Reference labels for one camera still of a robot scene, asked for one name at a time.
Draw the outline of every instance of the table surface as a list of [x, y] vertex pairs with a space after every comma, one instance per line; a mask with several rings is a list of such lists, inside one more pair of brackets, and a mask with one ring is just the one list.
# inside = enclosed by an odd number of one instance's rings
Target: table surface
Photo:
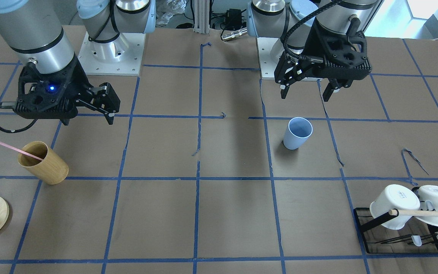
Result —
[[[85, 29], [64, 29], [78, 52]], [[0, 273], [438, 273], [438, 254], [367, 254], [352, 213], [389, 184], [438, 185], [438, 41], [368, 38], [368, 54], [372, 74], [324, 111], [325, 80], [285, 100], [260, 80], [254, 38], [157, 29], [139, 78], [89, 76], [119, 95], [114, 125], [82, 110], [69, 126], [0, 132], [70, 167], [47, 185], [0, 147]], [[16, 99], [21, 69], [0, 37], [0, 101]], [[289, 151], [295, 116], [313, 134]], [[26, 123], [0, 110], [1, 125]]]

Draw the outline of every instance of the wooden rod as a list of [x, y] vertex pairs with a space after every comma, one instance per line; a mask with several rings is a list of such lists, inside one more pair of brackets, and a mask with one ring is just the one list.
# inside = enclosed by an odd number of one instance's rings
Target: wooden rod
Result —
[[388, 213], [392, 216], [419, 216], [419, 217], [438, 217], [438, 211], [426, 211], [426, 210], [402, 210], [391, 209]]

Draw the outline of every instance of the wooden cup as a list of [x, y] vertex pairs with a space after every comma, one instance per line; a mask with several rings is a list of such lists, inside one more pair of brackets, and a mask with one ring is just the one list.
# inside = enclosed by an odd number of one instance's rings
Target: wooden cup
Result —
[[18, 163], [49, 185], [62, 182], [68, 175], [68, 165], [44, 142], [34, 141], [22, 148], [43, 161], [18, 153]]

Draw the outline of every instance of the white mounting plate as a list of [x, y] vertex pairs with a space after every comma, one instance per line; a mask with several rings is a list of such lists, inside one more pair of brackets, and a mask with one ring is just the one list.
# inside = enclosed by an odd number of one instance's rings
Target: white mounting plate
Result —
[[123, 59], [116, 63], [104, 63], [97, 60], [90, 47], [89, 35], [86, 33], [79, 52], [79, 61], [87, 75], [118, 75], [118, 76], [139, 76], [141, 61], [143, 59], [144, 40], [143, 33], [123, 33], [129, 41], [129, 59]]
[[[275, 80], [275, 68], [278, 59], [273, 59], [270, 55], [273, 45], [278, 38], [259, 37], [257, 38], [259, 67], [261, 68], [261, 79]], [[317, 81], [321, 78], [304, 78], [302, 81]]]

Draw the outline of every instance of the pink straw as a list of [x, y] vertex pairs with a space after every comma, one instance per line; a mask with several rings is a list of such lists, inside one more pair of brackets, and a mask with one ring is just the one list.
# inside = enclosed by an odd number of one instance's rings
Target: pink straw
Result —
[[5, 143], [3, 143], [3, 142], [1, 142], [1, 141], [0, 141], [0, 145], [2, 145], [3, 147], [7, 147], [7, 148], [10, 148], [10, 149], [13, 149], [14, 151], [18, 151], [19, 153], [21, 153], [21, 154], [25, 154], [26, 156], [30, 156], [30, 157], [35, 158], [35, 159], [37, 159], [37, 160], [43, 161], [42, 158], [39, 158], [39, 157], [37, 157], [37, 156], [35, 156], [35, 155], [32, 155], [32, 154], [29, 154], [29, 153], [26, 152], [26, 151], [22, 151], [21, 149], [17, 149], [16, 147], [10, 146], [10, 145], [5, 144]]

